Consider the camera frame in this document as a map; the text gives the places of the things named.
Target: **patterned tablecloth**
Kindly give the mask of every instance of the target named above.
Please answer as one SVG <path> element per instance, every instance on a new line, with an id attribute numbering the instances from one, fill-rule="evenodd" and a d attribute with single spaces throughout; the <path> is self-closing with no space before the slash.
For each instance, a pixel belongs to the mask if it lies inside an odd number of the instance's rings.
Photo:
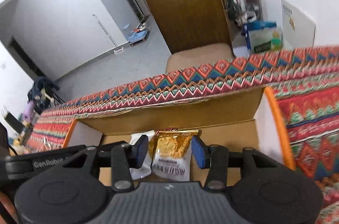
<path id="1" fill-rule="evenodd" d="M 220 60 L 107 89 L 45 110 L 28 148 L 61 148 L 74 119 L 268 85 L 277 98 L 297 171 L 324 192 L 318 223 L 339 223 L 339 46 Z"/>

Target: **chair seat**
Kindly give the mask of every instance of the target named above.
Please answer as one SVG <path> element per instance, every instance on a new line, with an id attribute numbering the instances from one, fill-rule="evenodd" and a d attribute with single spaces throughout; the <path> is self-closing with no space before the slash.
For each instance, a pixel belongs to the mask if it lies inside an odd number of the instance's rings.
<path id="1" fill-rule="evenodd" d="M 166 73 L 202 64 L 212 64 L 218 60 L 232 59 L 232 49 L 226 43 L 209 44 L 171 55 L 167 60 Z"/>

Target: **purple object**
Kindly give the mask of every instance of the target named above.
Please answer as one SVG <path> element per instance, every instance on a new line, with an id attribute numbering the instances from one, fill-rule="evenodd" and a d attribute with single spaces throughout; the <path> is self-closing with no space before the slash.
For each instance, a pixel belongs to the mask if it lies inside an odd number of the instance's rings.
<path id="1" fill-rule="evenodd" d="M 29 101 L 25 110 L 22 113 L 22 119 L 26 122 L 32 122 L 34 118 L 34 107 L 35 102 L 33 100 Z"/>

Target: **white snack package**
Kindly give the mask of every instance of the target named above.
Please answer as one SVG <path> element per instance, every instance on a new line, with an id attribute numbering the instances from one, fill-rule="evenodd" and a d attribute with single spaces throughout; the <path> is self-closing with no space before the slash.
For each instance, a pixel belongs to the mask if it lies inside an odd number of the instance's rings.
<path id="1" fill-rule="evenodd" d="M 142 163 L 141 168 L 136 169 L 136 168 L 130 168 L 129 172 L 131 173 L 132 179 L 133 180 L 138 180 L 141 178 L 145 178 L 146 176 L 151 174 L 151 164 L 152 164 L 152 155 L 153 155 L 153 150 L 154 150 L 154 135 L 155 131 L 148 131 L 148 132 L 141 132 L 141 133 L 134 133 L 131 135 L 131 141 L 129 142 L 130 145 L 134 145 L 141 135 L 146 135 L 149 139 L 149 151 L 146 154 L 145 160 Z"/>
<path id="2" fill-rule="evenodd" d="M 192 155 L 191 139 L 196 132 L 159 132 L 152 171 L 160 178 L 189 181 Z"/>

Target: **gray floor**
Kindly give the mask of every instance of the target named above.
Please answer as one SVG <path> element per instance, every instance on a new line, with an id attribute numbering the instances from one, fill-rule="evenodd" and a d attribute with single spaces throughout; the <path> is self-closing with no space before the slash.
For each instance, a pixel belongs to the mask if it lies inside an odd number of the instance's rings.
<path id="1" fill-rule="evenodd" d="M 65 100 L 77 99 L 121 84 L 165 72 L 170 51 L 154 19 L 146 42 L 139 42 L 117 55 L 109 55 L 77 68 L 57 81 L 57 93 Z"/>

